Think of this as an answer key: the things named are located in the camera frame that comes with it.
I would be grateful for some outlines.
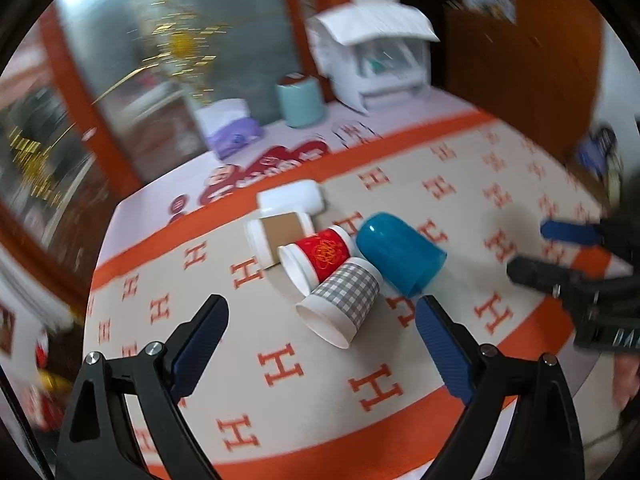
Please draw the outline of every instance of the blue gripper pad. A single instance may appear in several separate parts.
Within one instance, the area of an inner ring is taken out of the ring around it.
[[[599,245],[602,242],[602,236],[591,224],[580,225],[547,220],[540,226],[540,234],[547,240],[584,246]]]
[[[171,388],[171,396],[175,402],[190,396],[196,389],[209,359],[225,333],[228,322],[228,304],[224,298],[218,297],[174,362],[174,386]]]
[[[468,405],[474,395],[471,362],[425,298],[415,305],[415,326],[449,393]]]

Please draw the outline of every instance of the glass panel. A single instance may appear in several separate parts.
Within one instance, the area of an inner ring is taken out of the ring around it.
[[[0,76],[0,200],[66,270],[91,282],[116,201],[52,85],[37,25]]]
[[[57,0],[68,47],[145,182],[203,153],[196,111],[242,98],[280,118],[275,86],[299,70],[284,0]]]

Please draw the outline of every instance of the gingham pattern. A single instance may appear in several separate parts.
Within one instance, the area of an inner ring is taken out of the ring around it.
[[[360,328],[379,292],[380,285],[372,274],[356,264],[345,263],[312,294],[333,303]]]

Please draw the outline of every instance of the metal bolt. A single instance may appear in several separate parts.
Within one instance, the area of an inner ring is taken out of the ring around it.
[[[145,346],[145,353],[147,355],[156,355],[159,354],[162,350],[162,343],[159,341],[153,341]]]
[[[547,366],[556,366],[558,364],[558,358],[555,355],[549,353],[546,353],[542,356],[542,361]]]
[[[85,361],[89,365],[95,365],[100,360],[100,352],[89,352]]]
[[[496,357],[498,355],[498,349],[489,344],[484,344],[480,346],[480,353],[484,357]]]

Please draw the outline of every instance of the paper cup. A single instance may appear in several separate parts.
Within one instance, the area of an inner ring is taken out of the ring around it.
[[[273,187],[256,195],[258,208],[265,216],[302,211],[317,215],[324,211],[320,185],[315,180],[299,180]]]
[[[249,246],[263,269],[280,262],[278,247],[314,234],[311,216],[306,213],[284,213],[249,220],[244,224]]]
[[[351,237],[337,225],[278,248],[287,276],[305,296],[355,253]]]
[[[325,341],[348,348],[373,306],[382,275],[362,258],[349,258],[296,305],[302,321]]]

